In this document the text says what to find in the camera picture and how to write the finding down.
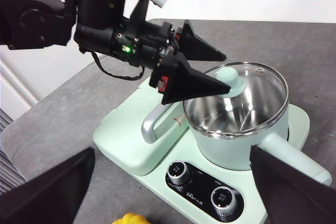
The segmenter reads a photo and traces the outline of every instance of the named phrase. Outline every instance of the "black control panel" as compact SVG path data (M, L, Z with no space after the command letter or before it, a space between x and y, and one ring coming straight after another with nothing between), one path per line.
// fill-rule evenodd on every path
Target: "black control panel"
M243 212L243 197L236 189L190 163L172 162L165 180L169 188L218 221L234 221Z

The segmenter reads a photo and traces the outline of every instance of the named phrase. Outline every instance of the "silver metal handle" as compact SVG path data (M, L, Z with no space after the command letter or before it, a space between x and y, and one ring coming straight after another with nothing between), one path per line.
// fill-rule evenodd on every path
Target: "silver metal handle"
M171 107L172 103L167 105L158 104L153 110L146 116L141 125L141 133L143 139L152 144L156 141L154 134L154 126L160 117Z

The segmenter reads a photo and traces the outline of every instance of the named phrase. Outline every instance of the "gray table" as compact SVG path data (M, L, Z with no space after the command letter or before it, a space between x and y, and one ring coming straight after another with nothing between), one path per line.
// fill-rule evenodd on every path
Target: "gray table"
M181 20L169 22L182 25ZM227 62L260 62L285 76L290 102L303 108L311 120L303 151L336 178L336 24L200 20L192 24L227 55ZM114 73L139 71L108 57L102 63ZM217 64L193 62L192 66L206 70ZM1 146L30 180L88 146L96 148L94 129L141 82L108 77L90 64L6 128ZM111 223L129 211L147 216L153 224L190 223L96 148L93 177L75 223Z

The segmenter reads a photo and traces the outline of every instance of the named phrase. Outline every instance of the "green led light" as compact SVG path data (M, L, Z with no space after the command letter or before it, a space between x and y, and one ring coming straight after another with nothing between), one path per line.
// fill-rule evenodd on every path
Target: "green led light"
M130 48L128 46L125 46L125 45L122 45L121 50L123 50L124 52L130 52L130 51L132 51L132 48Z

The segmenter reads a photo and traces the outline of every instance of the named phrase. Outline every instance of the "control knob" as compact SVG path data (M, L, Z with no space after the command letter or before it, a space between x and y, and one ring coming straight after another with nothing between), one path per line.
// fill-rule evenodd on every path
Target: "control knob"
M172 162L167 169L167 174L171 182L178 186L188 182L191 176L189 168L183 161Z
M211 193L211 203L220 216L232 215L237 209L237 199L232 189L219 186Z

